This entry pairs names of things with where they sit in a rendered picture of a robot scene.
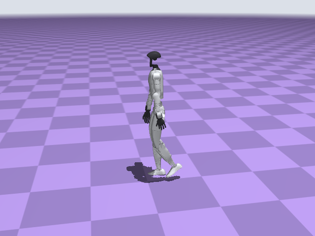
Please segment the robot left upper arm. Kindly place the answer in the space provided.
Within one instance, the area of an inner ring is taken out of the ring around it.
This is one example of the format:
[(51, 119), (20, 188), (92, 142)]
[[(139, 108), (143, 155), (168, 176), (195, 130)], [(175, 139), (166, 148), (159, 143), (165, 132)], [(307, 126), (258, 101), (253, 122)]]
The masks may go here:
[[(159, 72), (154, 72), (152, 74), (152, 79), (153, 79), (153, 83), (154, 83), (154, 89), (156, 91), (155, 93), (158, 93), (159, 97), (160, 97), (160, 79), (161, 79), (160, 73)], [(153, 95), (155, 93), (153, 93)]]

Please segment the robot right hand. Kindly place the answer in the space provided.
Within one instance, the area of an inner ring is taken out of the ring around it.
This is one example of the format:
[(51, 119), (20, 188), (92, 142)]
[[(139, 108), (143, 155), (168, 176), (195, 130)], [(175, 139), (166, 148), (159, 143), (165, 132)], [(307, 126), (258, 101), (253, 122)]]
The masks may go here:
[(145, 107), (145, 113), (143, 115), (143, 119), (144, 119), (144, 122), (145, 123), (149, 123), (149, 120), (150, 120), (150, 111), (151, 110), (147, 110), (147, 106)]

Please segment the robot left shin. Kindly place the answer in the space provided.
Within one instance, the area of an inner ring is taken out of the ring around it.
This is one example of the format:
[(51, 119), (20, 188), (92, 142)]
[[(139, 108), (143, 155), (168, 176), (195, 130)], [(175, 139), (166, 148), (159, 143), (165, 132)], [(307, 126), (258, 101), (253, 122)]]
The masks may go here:
[[(157, 150), (156, 150), (157, 151)], [(168, 163), (172, 166), (172, 168), (176, 167), (176, 164), (171, 158), (171, 154), (168, 149), (165, 147), (163, 143), (159, 144), (157, 153)]]

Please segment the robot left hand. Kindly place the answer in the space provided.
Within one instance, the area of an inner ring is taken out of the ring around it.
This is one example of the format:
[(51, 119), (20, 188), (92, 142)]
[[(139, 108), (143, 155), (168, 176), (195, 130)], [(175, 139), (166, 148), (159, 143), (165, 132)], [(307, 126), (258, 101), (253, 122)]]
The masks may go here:
[[(161, 116), (162, 116), (162, 115), (161, 115)], [(156, 126), (158, 125), (159, 129), (160, 129), (160, 127), (161, 127), (161, 130), (162, 130), (162, 127), (163, 127), (163, 129), (164, 129), (164, 126), (165, 126), (165, 128), (166, 128), (165, 122), (164, 122), (164, 120), (162, 119), (162, 117), (161, 117), (161, 118), (158, 118), (158, 117), (157, 117), (157, 114), (156, 114), (156, 118), (157, 118), (157, 124), (156, 124)]]

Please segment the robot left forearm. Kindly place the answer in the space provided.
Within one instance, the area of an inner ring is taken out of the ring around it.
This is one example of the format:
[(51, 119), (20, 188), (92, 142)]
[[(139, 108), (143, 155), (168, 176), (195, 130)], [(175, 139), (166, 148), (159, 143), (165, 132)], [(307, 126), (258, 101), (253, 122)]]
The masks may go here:
[(158, 93), (155, 93), (155, 94), (153, 95), (153, 98), (154, 98), (154, 106), (155, 106), (155, 112), (156, 112), (156, 114), (157, 114), (157, 118), (162, 117), (162, 116), (161, 116), (161, 112), (160, 112), (160, 103), (161, 103), (161, 100), (160, 100), (159, 94), (158, 94)]

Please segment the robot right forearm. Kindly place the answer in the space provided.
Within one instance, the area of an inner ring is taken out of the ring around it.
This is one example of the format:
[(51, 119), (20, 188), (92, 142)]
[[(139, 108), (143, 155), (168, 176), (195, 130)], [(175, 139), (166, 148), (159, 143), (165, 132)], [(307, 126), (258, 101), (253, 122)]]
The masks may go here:
[(148, 99), (147, 99), (147, 102), (146, 102), (147, 110), (151, 109), (152, 102), (153, 102), (153, 100), (151, 98), (151, 94), (149, 93)]

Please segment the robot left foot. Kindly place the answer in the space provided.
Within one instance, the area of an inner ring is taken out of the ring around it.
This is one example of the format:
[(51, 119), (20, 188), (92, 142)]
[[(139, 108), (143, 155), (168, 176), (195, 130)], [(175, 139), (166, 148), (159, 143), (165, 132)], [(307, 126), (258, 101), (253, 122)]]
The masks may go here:
[(171, 167), (171, 169), (170, 169), (169, 173), (166, 175), (166, 177), (168, 178), (168, 177), (172, 176), (174, 173), (176, 173), (181, 168), (182, 168), (182, 165), (177, 163), (175, 168)]

